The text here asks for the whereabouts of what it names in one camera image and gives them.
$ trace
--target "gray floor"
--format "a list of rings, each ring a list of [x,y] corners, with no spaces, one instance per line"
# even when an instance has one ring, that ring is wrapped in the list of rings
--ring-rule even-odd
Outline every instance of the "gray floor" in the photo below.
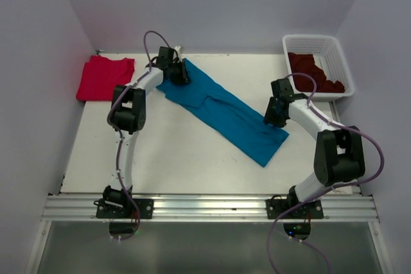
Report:
[[[108,224],[53,223],[39,273],[273,273],[266,223],[147,223],[120,245]],[[289,241],[279,225],[272,256],[284,273],[327,273],[307,246]],[[317,223],[308,238],[334,273],[381,273],[366,223]]]

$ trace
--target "cable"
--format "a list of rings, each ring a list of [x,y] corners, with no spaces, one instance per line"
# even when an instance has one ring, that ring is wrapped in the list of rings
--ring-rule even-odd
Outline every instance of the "cable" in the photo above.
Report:
[[[119,97],[117,98],[117,100],[114,102],[114,104],[111,106],[111,109],[109,111],[109,114],[107,115],[107,123],[113,127],[113,129],[115,129],[117,132],[119,132],[120,135],[120,141],[118,143],[118,148],[117,148],[117,155],[116,155],[116,172],[117,172],[117,177],[118,180],[120,182],[121,188],[123,190],[123,192],[125,193],[127,199],[131,202],[131,204],[133,205],[133,207],[136,209],[137,212],[137,223],[136,223],[136,228],[134,230],[133,233],[127,235],[126,237],[119,237],[118,239],[120,239],[121,241],[123,240],[127,240],[130,239],[136,232],[137,229],[140,226],[140,217],[141,217],[141,213],[140,213],[140,209],[137,206],[137,204],[135,203],[133,197],[131,196],[131,194],[127,191],[126,187],[124,186],[123,180],[121,178],[121,170],[120,170],[120,165],[119,165],[119,160],[120,160],[120,154],[121,154],[121,147],[123,145],[123,140],[124,140],[124,136],[123,136],[123,132],[120,130],[120,128],[118,126],[116,126],[114,123],[111,122],[111,117],[114,113],[114,111],[116,110],[117,106],[121,103],[121,100],[124,98],[124,95],[127,93],[128,90],[130,90],[131,88],[135,87],[138,85],[138,83],[147,75],[149,75],[149,73],[152,70],[152,60],[150,59],[150,54],[148,53],[148,48],[147,48],[147,43],[146,43],[146,38],[147,38],[147,34],[149,33],[154,33],[156,35],[158,35],[160,38],[163,39],[163,41],[166,43],[166,45],[168,47],[170,47],[170,45],[168,44],[167,40],[158,32],[154,31],[154,30],[148,30],[145,34],[144,34],[144,38],[143,38],[143,44],[144,44],[144,50],[147,54],[147,58],[149,61],[149,68],[148,71],[146,71],[143,75],[141,75],[140,77],[138,77],[138,79],[136,80],[135,83],[128,85],[124,88],[124,90],[121,92],[121,94],[119,95]]]
[[[162,38],[162,40],[164,41],[164,43],[166,43],[167,47],[171,48],[170,45],[168,44],[167,40],[158,32],[154,31],[154,30],[148,30],[145,34],[144,34],[144,38],[143,38],[143,44],[144,44],[144,50],[146,51],[147,54],[147,58],[148,58],[148,71],[151,72],[152,67],[153,67],[153,62],[150,59],[150,54],[148,53],[148,48],[147,48],[147,43],[146,43],[146,39],[147,39],[147,34],[149,33],[154,33],[155,35],[158,35],[160,38]]]
[[[384,165],[385,165],[385,157],[384,157],[384,153],[383,153],[380,145],[379,145],[371,136],[367,135],[366,133],[363,133],[363,132],[361,132],[361,131],[359,131],[359,130],[355,130],[354,128],[349,128],[349,127],[344,126],[344,125],[342,125],[342,124],[335,123],[334,121],[329,121],[329,119],[325,118],[323,115],[321,115],[320,113],[318,113],[318,112],[315,110],[315,108],[313,108],[313,106],[312,106],[312,104],[311,104],[311,99],[312,99],[315,91],[317,91],[317,83],[315,82],[315,80],[314,80],[310,75],[307,75],[307,74],[304,74],[304,73],[292,73],[292,74],[287,75],[285,78],[288,78],[288,77],[290,77],[290,76],[295,76],[295,75],[307,77],[307,78],[309,78],[309,79],[313,82],[313,84],[314,84],[313,92],[310,94],[310,96],[308,96],[308,99],[307,99],[307,106],[308,106],[308,108],[309,108],[317,117],[319,117],[321,120],[323,120],[323,121],[325,121],[325,122],[327,122],[327,123],[329,122],[329,125],[334,126],[334,127],[336,127],[336,128],[340,128],[340,129],[342,129],[342,130],[347,130],[347,131],[356,133],[356,134],[358,134],[358,135],[361,135],[362,137],[366,138],[369,142],[371,142],[371,143],[374,145],[374,147],[376,148],[378,154],[380,155],[380,166],[379,166],[379,168],[377,169],[377,172],[375,172],[375,174],[373,174],[373,175],[370,176],[369,178],[366,178],[366,179],[363,179],[363,180],[358,180],[358,181],[356,181],[356,182],[354,182],[354,183],[351,182],[351,183],[346,183],[346,184],[336,184],[336,185],[332,185],[331,187],[327,187],[327,188],[324,189],[322,192],[319,192],[319,193],[317,193],[317,194],[314,194],[313,196],[310,196],[310,197],[307,198],[306,200],[298,203],[297,205],[289,208],[287,211],[284,211],[283,213],[281,213],[280,215],[278,215],[278,217],[274,220],[274,222],[272,223],[272,225],[271,225],[271,227],[270,227],[270,231],[268,232],[267,242],[266,242],[266,249],[267,249],[268,259],[269,259],[269,261],[270,261],[271,267],[273,268],[273,270],[274,270],[277,274],[281,274],[281,272],[280,272],[279,268],[275,265],[274,261],[272,260],[271,253],[270,253],[270,239],[271,239],[272,232],[273,232],[274,227],[275,227],[275,225],[277,224],[277,222],[278,222],[281,218],[283,218],[284,216],[286,216],[287,214],[289,214],[289,213],[297,210],[298,208],[302,207],[303,205],[305,205],[305,204],[307,204],[307,203],[309,203],[309,202],[311,202],[311,201],[313,201],[313,200],[316,200],[316,199],[320,198],[321,196],[323,196],[323,195],[329,193],[330,191],[332,191],[333,189],[339,189],[339,188],[341,188],[341,187],[346,187],[346,186],[360,185],[360,184],[365,184],[365,183],[368,183],[368,182],[370,182],[370,181],[373,181],[375,178],[377,178],[377,177],[382,173],[383,168],[384,168]],[[331,268],[331,264],[330,264],[328,258],[325,256],[325,254],[324,254],[322,251],[320,251],[317,247],[315,247],[314,245],[312,245],[312,244],[309,243],[309,242],[304,241],[304,242],[302,242],[302,243],[304,243],[305,245],[311,247],[312,249],[314,249],[317,253],[319,253],[319,254],[321,255],[321,257],[325,260],[325,262],[326,262],[326,264],[327,264],[328,274],[330,274],[330,273],[333,272],[333,270],[332,270],[332,268]]]

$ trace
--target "black bracket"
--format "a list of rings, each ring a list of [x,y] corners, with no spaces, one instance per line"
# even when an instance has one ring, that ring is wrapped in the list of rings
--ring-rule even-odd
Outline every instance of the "black bracket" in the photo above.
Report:
[[[338,154],[337,148],[344,152]],[[365,173],[361,136],[347,130],[322,131],[317,134],[314,172],[319,182],[331,186],[350,182]]]
[[[175,85],[187,85],[191,83],[191,80],[187,73],[186,63],[174,58],[175,52],[173,48],[161,46],[154,66],[163,71],[165,80],[170,80]]]
[[[311,223],[283,223],[284,231],[288,236],[305,240],[311,233]]]
[[[140,219],[151,219],[153,216],[154,201],[152,199],[133,198],[140,210]],[[130,209],[121,208],[115,205],[105,203],[104,199],[99,199],[94,202],[97,206],[96,218],[104,219],[134,219]]]
[[[118,221],[111,221],[109,223],[109,232],[112,237],[123,234],[134,234],[136,232],[135,223],[119,223]]]
[[[118,85],[114,88],[111,106],[117,101],[126,86]],[[125,103],[131,102],[131,108]],[[128,89],[120,104],[117,105],[110,118],[111,123],[120,130],[133,134],[142,130],[146,122],[146,91],[144,89]]]
[[[264,115],[264,123],[272,124],[275,127],[283,128],[289,120],[288,107],[290,103],[298,99],[306,99],[303,93],[294,94],[293,87],[288,78],[281,78],[271,83],[273,96],[268,102]]]
[[[281,197],[267,199],[265,201],[265,207],[268,219],[276,219],[281,213],[290,208],[288,200]],[[299,207],[297,210],[287,214],[283,219],[306,219],[308,214],[311,214],[311,219],[324,218],[320,200],[309,202]]]

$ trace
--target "folded red shirt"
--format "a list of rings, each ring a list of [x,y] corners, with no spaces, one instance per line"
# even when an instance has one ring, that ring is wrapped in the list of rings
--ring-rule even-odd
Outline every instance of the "folded red shirt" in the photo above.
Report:
[[[134,59],[110,60],[93,55],[84,64],[76,99],[111,101],[116,85],[129,83],[134,73]]]
[[[331,80],[327,80],[324,71],[315,65],[313,55],[288,53],[288,58],[293,73],[305,73],[314,78],[317,83],[317,92],[345,92],[345,87],[341,81],[337,80],[333,83]],[[306,77],[293,76],[293,80],[298,91],[311,92],[314,89],[313,82]]]

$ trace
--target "black mounting plate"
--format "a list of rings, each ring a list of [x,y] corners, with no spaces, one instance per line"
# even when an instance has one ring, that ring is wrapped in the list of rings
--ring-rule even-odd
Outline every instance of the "black mounting plate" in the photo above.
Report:
[[[281,213],[289,209],[287,199],[272,198],[265,200],[268,219],[276,219]],[[324,213],[322,211],[321,201],[316,200],[309,202],[297,210],[287,214],[283,219],[306,219],[311,213],[311,219],[322,219]]]
[[[154,201],[152,199],[140,199],[133,198],[134,202],[137,204],[140,210],[140,219],[151,219],[153,216]],[[122,208],[107,205],[104,202],[104,199],[96,200],[94,204],[97,206],[96,218],[105,218],[105,219],[121,219],[121,218],[130,218],[130,211],[125,211]]]

